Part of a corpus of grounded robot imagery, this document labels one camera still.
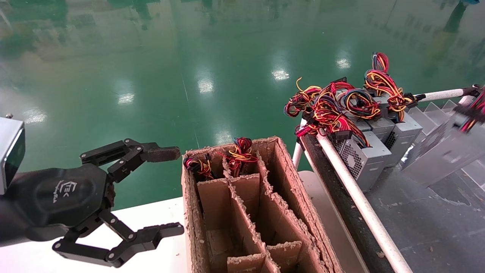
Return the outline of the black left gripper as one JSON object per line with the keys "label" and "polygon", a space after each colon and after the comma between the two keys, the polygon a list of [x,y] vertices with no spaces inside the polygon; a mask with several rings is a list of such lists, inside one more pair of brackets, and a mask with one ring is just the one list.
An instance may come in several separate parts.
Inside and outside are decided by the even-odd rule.
{"label": "black left gripper", "polygon": [[[52,246],[60,256],[120,268],[136,254],[156,250],[162,239],[182,235],[184,227],[176,222],[133,231],[109,211],[115,197],[112,181],[121,182],[144,162],[168,162],[180,156],[176,146],[125,139],[82,153],[84,165],[74,169],[19,173],[8,188],[8,241],[46,242],[62,237]],[[108,174],[98,167],[111,162],[115,163]],[[81,235],[102,224],[121,238],[116,247],[77,243]]]}

